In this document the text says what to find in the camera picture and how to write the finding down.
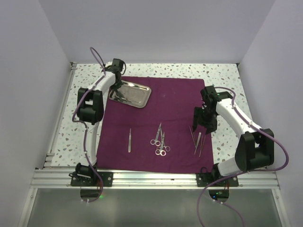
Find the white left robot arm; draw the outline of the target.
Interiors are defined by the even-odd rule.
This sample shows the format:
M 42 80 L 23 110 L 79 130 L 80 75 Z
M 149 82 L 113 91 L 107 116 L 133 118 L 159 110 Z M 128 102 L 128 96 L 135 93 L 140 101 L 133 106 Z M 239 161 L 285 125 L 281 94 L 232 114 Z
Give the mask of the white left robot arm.
M 121 76 L 126 71 L 126 64 L 121 59 L 114 58 L 111 65 L 101 66 L 101 77 L 87 88 L 80 88 L 77 96 L 76 110 L 72 116 L 73 122 L 84 124 L 83 150 L 84 158 L 76 166 L 76 174 L 81 175 L 85 184 L 92 186 L 98 181 L 95 167 L 97 130 L 104 116 L 103 95 L 109 89 L 121 87 Z

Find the steel surgical scissors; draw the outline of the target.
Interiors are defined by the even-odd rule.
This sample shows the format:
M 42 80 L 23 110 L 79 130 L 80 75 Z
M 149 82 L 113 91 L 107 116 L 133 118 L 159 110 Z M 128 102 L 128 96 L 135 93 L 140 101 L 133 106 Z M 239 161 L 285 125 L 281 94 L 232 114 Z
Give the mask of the steel surgical scissors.
M 165 133 L 163 133 L 163 135 L 161 136 L 161 144 L 158 150 L 160 152 L 161 151 L 170 152 L 170 147 L 165 145 Z

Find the steel ring-handled clamp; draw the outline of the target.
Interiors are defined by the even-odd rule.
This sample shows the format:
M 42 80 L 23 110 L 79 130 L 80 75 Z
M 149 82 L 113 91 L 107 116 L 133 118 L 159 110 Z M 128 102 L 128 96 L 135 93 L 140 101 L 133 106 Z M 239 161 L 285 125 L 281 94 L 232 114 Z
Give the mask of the steel ring-handled clamp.
M 160 146 L 156 149 L 155 154 L 157 156 L 166 156 L 166 151 L 164 150 L 164 139 L 165 139 L 165 133 L 161 136 L 161 143 Z

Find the steel scalpel handle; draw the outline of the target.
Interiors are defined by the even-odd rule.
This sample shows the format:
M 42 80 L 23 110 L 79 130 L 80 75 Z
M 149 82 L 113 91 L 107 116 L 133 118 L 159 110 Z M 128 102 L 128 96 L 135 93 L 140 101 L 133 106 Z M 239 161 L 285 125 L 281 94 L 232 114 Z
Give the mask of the steel scalpel handle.
M 129 137 L 128 137 L 128 153 L 131 153 L 131 142 L 132 142 L 132 134 L 131 134 L 131 128 L 130 128 Z

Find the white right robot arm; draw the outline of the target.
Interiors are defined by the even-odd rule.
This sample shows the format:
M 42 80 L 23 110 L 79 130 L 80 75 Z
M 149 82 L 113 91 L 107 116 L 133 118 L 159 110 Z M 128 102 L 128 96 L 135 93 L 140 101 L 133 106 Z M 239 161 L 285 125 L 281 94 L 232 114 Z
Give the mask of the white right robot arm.
M 206 134 L 217 130 L 217 117 L 221 116 L 238 137 L 238 145 L 233 158 L 213 165 L 211 180 L 215 185 L 223 185 L 228 176 L 240 172 L 272 165 L 274 162 L 274 134 L 255 124 L 235 103 L 235 95 L 227 89 L 217 92 L 214 86 L 201 91 L 203 104 L 194 108 L 192 129 L 203 126 Z

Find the purple cloth wrap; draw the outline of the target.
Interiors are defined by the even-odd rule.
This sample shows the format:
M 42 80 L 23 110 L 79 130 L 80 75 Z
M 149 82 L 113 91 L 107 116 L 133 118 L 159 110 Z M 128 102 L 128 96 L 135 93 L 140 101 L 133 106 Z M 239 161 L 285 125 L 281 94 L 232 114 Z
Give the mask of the purple cloth wrap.
M 136 108 L 112 100 L 107 101 L 97 151 L 97 166 L 102 169 L 119 169 L 156 173 L 195 174 L 202 168 L 211 171 L 214 158 L 211 136 L 206 135 L 201 157 L 200 146 L 195 146 L 189 130 L 193 124 L 194 108 L 202 104 L 202 79 L 127 77 L 127 81 L 148 86 L 151 95 L 144 108 Z M 161 136 L 170 147 L 166 156 L 157 156 L 159 146 L 151 145 L 161 123 Z M 128 137 L 131 128 L 131 153 Z

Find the broad steel forceps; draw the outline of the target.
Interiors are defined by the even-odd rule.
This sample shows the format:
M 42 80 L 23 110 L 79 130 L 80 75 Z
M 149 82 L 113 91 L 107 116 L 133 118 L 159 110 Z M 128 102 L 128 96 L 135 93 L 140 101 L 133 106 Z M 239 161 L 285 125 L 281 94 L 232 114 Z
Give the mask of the broad steel forceps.
M 197 151 L 197 148 L 198 148 L 198 145 L 199 145 L 199 142 L 200 142 L 201 136 L 202 136 L 202 133 L 201 133 L 201 132 L 199 132 L 198 137 L 197 137 L 197 140 L 196 140 L 196 145 L 195 145 L 195 151 L 194 151 L 194 155 L 196 154 L 196 151 Z

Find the stainless steel instrument tray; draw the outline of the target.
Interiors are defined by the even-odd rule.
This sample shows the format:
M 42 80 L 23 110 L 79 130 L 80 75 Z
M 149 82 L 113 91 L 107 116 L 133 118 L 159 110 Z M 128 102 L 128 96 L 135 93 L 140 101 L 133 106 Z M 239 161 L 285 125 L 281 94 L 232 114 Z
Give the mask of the stainless steel instrument tray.
M 136 108 L 144 108 L 152 92 L 150 87 L 139 85 L 133 82 L 124 81 L 124 80 L 122 80 L 122 85 L 117 90 L 120 91 L 127 99 L 127 101 L 123 102 L 122 104 L 126 104 Z M 109 91 L 108 98 L 112 101 L 116 101 L 115 90 Z

